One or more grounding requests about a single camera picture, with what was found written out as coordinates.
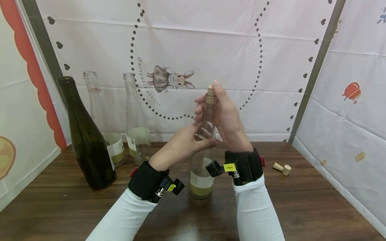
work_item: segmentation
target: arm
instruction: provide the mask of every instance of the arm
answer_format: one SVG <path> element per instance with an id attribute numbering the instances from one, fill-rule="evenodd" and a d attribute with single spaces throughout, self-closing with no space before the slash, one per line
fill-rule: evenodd
<path id="1" fill-rule="evenodd" d="M 196 141 L 195 135 L 201 126 L 202 123 L 195 122 L 178 130 L 169 142 L 150 158 L 149 165 L 154 171 L 167 171 L 172 165 L 189 160 L 196 152 L 221 144 L 216 139 Z M 133 240 L 155 206 L 157 204 L 142 200 L 127 188 L 86 241 Z"/>
<path id="2" fill-rule="evenodd" d="M 225 89 L 215 80 L 213 91 L 218 99 L 214 124 L 224 144 L 231 152 L 252 152 L 253 147 L 244 131 L 239 112 Z M 203 121 L 205 96 L 195 99 L 198 104 L 195 121 Z M 278 216 L 264 184 L 264 175 L 244 186 L 233 185 L 237 202 L 237 226 L 241 241 L 282 241 L 283 232 Z"/>
<path id="3" fill-rule="evenodd" d="M 157 204 L 144 201 L 126 189 L 86 241 L 133 240 L 155 206 Z"/>
<path id="4" fill-rule="evenodd" d="M 284 240 L 278 216 L 264 184 L 264 175 L 243 186 L 232 185 L 237 202 L 240 240 Z"/>

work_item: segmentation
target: white bottle label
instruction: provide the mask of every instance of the white bottle label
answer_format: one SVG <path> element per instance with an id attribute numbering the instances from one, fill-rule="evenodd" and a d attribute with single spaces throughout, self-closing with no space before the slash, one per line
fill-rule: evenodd
<path id="1" fill-rule="evenodd" d="M 198 188 L 209 188 L 213 185 L 214 177 L 199 177 L 193 172 L 190 172 L 190 183 Z"/>
<path id="2" fill-rule="evenodd" d="M 113 163 L 113 159 L 111 159 L 110 154 L 108 155 L 108 157 L 110 158 L 111 166 L 113 167 L 113 171 L 114 171 L 115 170 L 115 166 L 114 166 L 114 163 Z"/>
<path id="3" fill-rule="evenodd" d="M 137 157 L 137 146 L 135 145 L 135 139 L 129 138 L 126 135 L 127 138 L 127 145 L 129 146 L 129 152 L 132 157 Z"/>
<path id="4" fill-rule="evenodd" d="M 190 183 L 198 188 L 209 188 L 213 185 L 214 177 L 211 177 L 208 171 L 206 170 L 206 166 L 211 163 L 212 160 L 204 157 L 202 160 L 202 170 L 206 177 L 200 177 L 190 172 Z"/>
<path id="5" fill-rule="evenodd" d="M 107 146 L 107 150 L 111 157 L 121 154 L 124 150 L 122 137 L 117 142 Z"/>

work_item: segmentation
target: white sleeve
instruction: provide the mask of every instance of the white sleeve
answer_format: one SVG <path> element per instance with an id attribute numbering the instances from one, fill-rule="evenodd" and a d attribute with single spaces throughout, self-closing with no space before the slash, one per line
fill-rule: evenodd
<path id="1" fill-rule="evenodd" d="M 157 206 L 128 188 L 94 228 L 86 241 L 133 240 L 149 212 Z"/>
<path id="2" fill-rule="evenodd" d="M 283 231 L 272 205 L 264 175 L 255 182 L 235 186 L 240 241 L 282 241 Z"/>

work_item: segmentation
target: cartoon rabbit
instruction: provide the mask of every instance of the cartoon rabbit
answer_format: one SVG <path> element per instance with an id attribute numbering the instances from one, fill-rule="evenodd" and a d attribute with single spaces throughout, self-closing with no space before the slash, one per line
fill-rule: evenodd
<path id="1" fill-rule="evenodd" d="M 154 85 L 156 91 L 169 92 L 173 88 L 178 88 L 181 86 L 186 86 L 188 89 L 194 89 L 194 86 L 189 81 L 186 81 L 187 78 L 191 77 L 194 74 L 194 71 L 188 71 L 183 75 L 177 74 L 172 71 L 170 68 L 161 68 L 158 65 L 155 66 L 153 73 L 148 73 L 149 78 L 153 78 L 153 81 L 148 81 L 148 85 Z"/>

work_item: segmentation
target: fabric wall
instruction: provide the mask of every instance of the fabric wall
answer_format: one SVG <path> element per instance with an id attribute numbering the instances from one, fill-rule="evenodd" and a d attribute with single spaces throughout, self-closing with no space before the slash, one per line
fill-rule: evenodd
<path id="1" fill-rule="evenodd" d="M 16 3 L 0 9 L 2 210 L 67 145 Z"/>
<path id="2" fill-rule="evenodd" d="M 167 140 L 192 121 L 194 98 L 214 79 L 235 101 L 251 140 L 286 141 L 335 1 L 37 4 L 63 74 L 76 79 L 87 108 L 82 73 L 98 74 L 111 106 L 109 125 L 116 131 L 125 132 L 122 75 L 134 72 L 152 132 L 161 134 L 153 141 Z M 148 75 L 155 70 L 161 78 L 152 85 Z M 169 84 L 174 74 L 185 74 L 185 85 Z"/>
<path id="3" fill-rule="evenodd" d="M 384 237 L 385 55 L 385 1 L 346 1 L 294 140 Z"/>

